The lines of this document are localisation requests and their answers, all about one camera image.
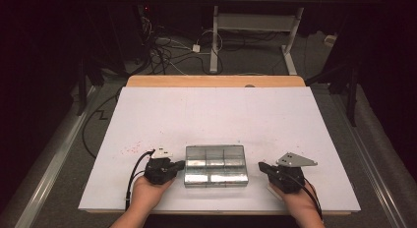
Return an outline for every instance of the dark background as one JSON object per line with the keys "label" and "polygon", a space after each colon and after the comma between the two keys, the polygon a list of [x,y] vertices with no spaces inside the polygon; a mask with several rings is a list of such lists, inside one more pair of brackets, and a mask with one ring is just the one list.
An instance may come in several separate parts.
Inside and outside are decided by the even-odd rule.
{"label": "dark background", "polygon": [[[414,178],[415,1],[387,0],[383,7],[355,9],[349,17],[338,10],[306,9],[300,26],[302,35],[317,30],[333,34],[343,28],[327,67],[346,58],[354,60],[360,85]],[[189,35],[209,23],[207,8],[166,5],[154,9],[159,23],[172,30],[188,29]],[[99,67],[123,74],[123,61],[143,55],[143,47],[127,41],[129,37],[141,42],[132,11],[132,7],[117,6],[86,9],[62,0],[0,0],[1,210],[71,107],[70,92],[82,58],[91,81],[100,85]],[[337,74],[328,81],[344,77]]]}

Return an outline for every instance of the gray carpet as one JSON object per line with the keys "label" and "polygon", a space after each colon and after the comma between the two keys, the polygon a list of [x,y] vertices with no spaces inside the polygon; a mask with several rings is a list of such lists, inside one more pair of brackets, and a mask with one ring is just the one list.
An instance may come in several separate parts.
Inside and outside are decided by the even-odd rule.
{"label": "gray carpet", "polygon": [[[279,34],[273,40],[255,42],[238,51],[227,51],[226,48],[233,49],[235,47],[231,44],[225,45],[223,52],[220,52],[223,65],[222,75],[242,73],[286,75],[282,56],[276,53],[279,50],[279,44],[285,42],[285,37],[284,34]],[[296,69],[304,79],[319,73],[328,57],[330,48],[322,44],[323,39],[324,36],[320,33],[312,35],[308,39],[302,37],[296,39],[292,55]],[[192,45],[192,42],[185,39],[180,39],[180,41],[186,43],[189,47]],[[186,52],[177,49],[171,49],[171,51],[176,55]],[[202,57],[204,65],[207,67],[209,57],[199,57]],[[129,67],[134,69],[135,65],[132,64]],[[189,75],[203,74],[201,61],[197,58],[184,60],[176,64],[175,67],[169,66],[165,70],[166,74],[179,75],[181,73],[178,69]],[[158,67],[156,71],[161,72],[161,67]],[[144,74],[150,72],[151,69],[147,69]],[[116,94],[124,82],[124,80],[117,78],[107,78],[91,109],[95,109],[99,104]],[[343,113],[340,112],[337,102],[340,97],[330,95],[327,85],[314,85],[312,90],[362,208],[360,212],[347,216],[325,216],[326,226],[341,228],[392,227],[387,213],[381,205],[375,185],[370,180],[369,173],[361,161],[358,144],[352,138],[351,128],[346,124]],[[97,153],[101,145],[115,104],[114,98],[109,100],[100,108],[100,110],[104,110],[101,120],[100,114],[95,113],[86,126],[86,143],[94,154]],[[357,120],[355,131],[360,134],[364,145],[375,159],[376,167],[387,182],[387,188],[401,211],[405,223],[408,224],[408,227],[413,227],[413,224],[417,222],[415,216],[417,213],[415,181],[407,173],[391,147],[381,125],[373,115],[372,109],[369,108],[366,96],[361,88],[358,89],[355,117]],[[74,109],[69,113],[68,118],[74,118]],[[0,227],[15,226],[48,162],[51,160],[54,148],[65,136],[65,129],[68,129],[71,125],[71,120],[66,121],[58,129],[56,136],[36,161],[12,202],[1,215]],[[80,132],[33,227],[108,227],[120,215],[90,214],[77,210],[92,166],[93,158],[87,153]],[[274,225],[276,227],[293,227],[291,222],[290,218],[279,216],[155,215],[149,218],[147,227],[259,227],[263,223],[273,223],[276,224]]]}

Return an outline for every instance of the white board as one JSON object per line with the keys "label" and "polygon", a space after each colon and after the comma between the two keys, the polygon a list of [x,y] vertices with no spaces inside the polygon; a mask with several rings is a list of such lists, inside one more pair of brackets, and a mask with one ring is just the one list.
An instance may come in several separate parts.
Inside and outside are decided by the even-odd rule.
{"label": "white board", "polygon": [[[258,162],[273,164],[288,151],[319,163],[303,171],[315,185],[324,212],[360,210],[308,87],[123,88],[79,209],[123,210],[129,177],[145,151],[164,147],[178,161],[193,144],[242,144],[248,186],[186,189],[180,172],[154,212],[283,211]],[[145,158],[138,171],[147,162]]]}

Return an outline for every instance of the hand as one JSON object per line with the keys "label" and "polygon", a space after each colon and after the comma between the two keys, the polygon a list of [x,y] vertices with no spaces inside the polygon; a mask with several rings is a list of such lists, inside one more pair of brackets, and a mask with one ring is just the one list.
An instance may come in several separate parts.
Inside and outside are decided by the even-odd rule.
{"label": "hand", "polygon": [[[272,189],[282,197],[292,217],[302,228],[324,228],[318,212],[316,211],[315,202],[307,195],[304,190],[300,190],[297,194],[285,194],[278,187],[269,183]],[[309,183],[306,183],[306,189],[314,195],[314,190]]]}
{"label": "hand", "polygon": [[163,185],[154,185],[144,176],[139,177],[133,185],[131,205],[111,227],[143,227],[150,212],[159,204],[163,193],[173,182],[174,179]]}

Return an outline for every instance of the desk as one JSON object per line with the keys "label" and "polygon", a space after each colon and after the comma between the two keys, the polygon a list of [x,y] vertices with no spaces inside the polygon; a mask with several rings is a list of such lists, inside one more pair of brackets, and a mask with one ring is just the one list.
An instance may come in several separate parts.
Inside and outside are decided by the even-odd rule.
{"label": "desk", "polygon": [[219,48],[217,37],[219,29],[249,29],[266,31],[289,31],[288,42],[281,46],[281,51],[289,75],[297,75],[294,62],[290,54],[292,44],[300,25],[304,8],[298,8],[295,16],[274,16],[274,15],[241,15],[241,14],[220,14],[218,6],[214,6],[212,43],[210,53],[209,71],[217,73],[217,58]]}
{"label": "desk", "polygon": [[[285,79],[290,82],[277,82]],[[291,82],[296,86],[289,87]],[[190,83],[193,87],[167,87]],[[273,164],[287,151],[319,162],[303,171],[324,214],[360,210],[315,98],[302,83],[298,77],[132,77],[121,91],[79,209],[123,211],[131,171],[146,150],[169,148],[178,161],[187,145],[242,144],[247,187],[186,189],[182,171],[153,213],[286,214],[267,190],[258,162]]]}

